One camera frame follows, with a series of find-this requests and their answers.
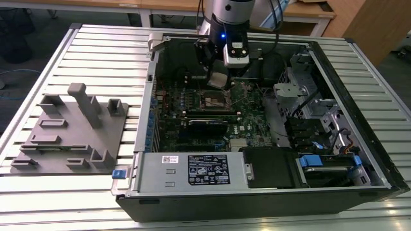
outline blue latch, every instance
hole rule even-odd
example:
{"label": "blue latch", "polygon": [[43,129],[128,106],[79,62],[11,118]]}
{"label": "blue latch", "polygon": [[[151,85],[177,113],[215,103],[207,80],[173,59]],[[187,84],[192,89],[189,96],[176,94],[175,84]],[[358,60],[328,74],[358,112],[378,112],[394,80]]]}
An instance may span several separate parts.
{"label": "blue latch", "polygon": [[304,155],[300,157],[301,167],[323,166],[323,162],[319,155]]}
{"label": "blue latch", "polygon": [[113,170],[111,174],[113,180],[123,180],[127,178],[127,170]]}
{"label": "blue latch", "polygon": [[318,149],[324,149],[324,146],[322,146],[318,142],[312,141],[311,143],[314,143],[314,145],[316,146]]}
{"label": "blue latch", "polygon": [[356,166],[362,165],[360,157],[358,155],[354,156],[354,162]]}

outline open computer chassis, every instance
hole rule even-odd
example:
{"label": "open computer chassis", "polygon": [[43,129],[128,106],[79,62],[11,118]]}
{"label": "open computer chassis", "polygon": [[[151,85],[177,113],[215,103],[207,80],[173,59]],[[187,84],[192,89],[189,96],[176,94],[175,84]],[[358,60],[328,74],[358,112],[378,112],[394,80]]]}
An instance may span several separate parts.
{"label": "open computer chassis", "polygon": [[[161,39],[116,196],[135,221],[331,214],[410,190],[315,41],[280,39],[283,66],[255,61],[217,90],[184,49],[205,37]],[[272,43],[249,38],[255,60]],[[183,67],[171,64],[181,50]]]}

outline gray carpet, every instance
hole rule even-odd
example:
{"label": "gray carpet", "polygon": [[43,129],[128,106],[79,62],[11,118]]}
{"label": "gray carpet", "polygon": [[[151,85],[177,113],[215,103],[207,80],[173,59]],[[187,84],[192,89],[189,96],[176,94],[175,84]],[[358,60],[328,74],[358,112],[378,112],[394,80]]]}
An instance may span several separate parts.
{"label": "gray carpet", "polygon": [[[51,19],[45,10],[32,10],[31,18],[36,31],[27,35],[25,38],[33,50],[33,57],[21,64],[8,64],[0,58],[0,72],[3,72],[4,69],[33,69],[41,71],[72,23],[129,26],[128,15],[124,13],[59,11],[57,19]],[[131,21],[137,25],[139,16],[132,15]],[[167,23],[160,23],[160,17],[157,15],[153,16],[155,27],[195,28],[195,17],[175,16],[168,18],[167,21]],[[396,59],[395,55],[390,54],[378,69],[410,107],[411,64]],[[7,84],[7,87],[0,90],[0,96],[19,98],[24,97],[29,92],[37,75],[35,73],[13,72],[1,75],[0,78]],[[23,100],[0,99],[0,133],[4,131],[21,102]]]}

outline aluminum table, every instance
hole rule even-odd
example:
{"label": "aluminum table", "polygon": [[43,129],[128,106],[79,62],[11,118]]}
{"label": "aluminum table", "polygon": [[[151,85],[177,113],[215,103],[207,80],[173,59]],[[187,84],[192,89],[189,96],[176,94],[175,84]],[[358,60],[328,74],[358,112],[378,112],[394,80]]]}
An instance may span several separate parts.
{"label": "aluminum table", "polygon": [[[113,96],[131,105],[121,137],[117,167],[131,164],[141,94],[145,84],[149,33],[193,34],[193,30],[81,25],[68,30],[43,74],[0,139],[0,230],[264,230],[355,229],[404,231],[411,227],[411,192],[383,202],[359,205],[335,215],[251,218],[201,222],[136,223],[115,202],[111,176],[9,175],[35,126],[41,95],[67,92],[71,82],[87,84],[99,102]],[[249,34],[273,38],[269,34]],[[320,44],[394,163],[411,181],[411,112],[358,46],[340,38],[311,39]],[[68,95],[63,100],[73,101]],[[127,181],[119,182],[127,188]]]}

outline white label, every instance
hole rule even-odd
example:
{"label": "white label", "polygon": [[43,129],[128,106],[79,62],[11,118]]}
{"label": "white label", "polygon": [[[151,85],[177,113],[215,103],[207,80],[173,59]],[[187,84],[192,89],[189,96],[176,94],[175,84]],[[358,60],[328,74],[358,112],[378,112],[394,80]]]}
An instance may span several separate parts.
{"label": "white label", "polygon": [[164,155],[161,158],[163,164],[177,164],[179,163],[179,156],[177,155]]}
{"label": "white label", "polygon": [[320,18],[334,18],[332,15],[327,15],[327,14],[319,14],[319,17],[320,17]]}
{"label": "white label", "polygon": [[137,7],[136,4],[123,4],[123,3],[120,3],[119,5],[120,5],[120,6],[128,6],[128,7]]}
{"label": "white label", "polygon": [[243,48],[243,43],[241,42],[232,42],[231,46],[232,46],[232,48],[240,49],[240,48]]}

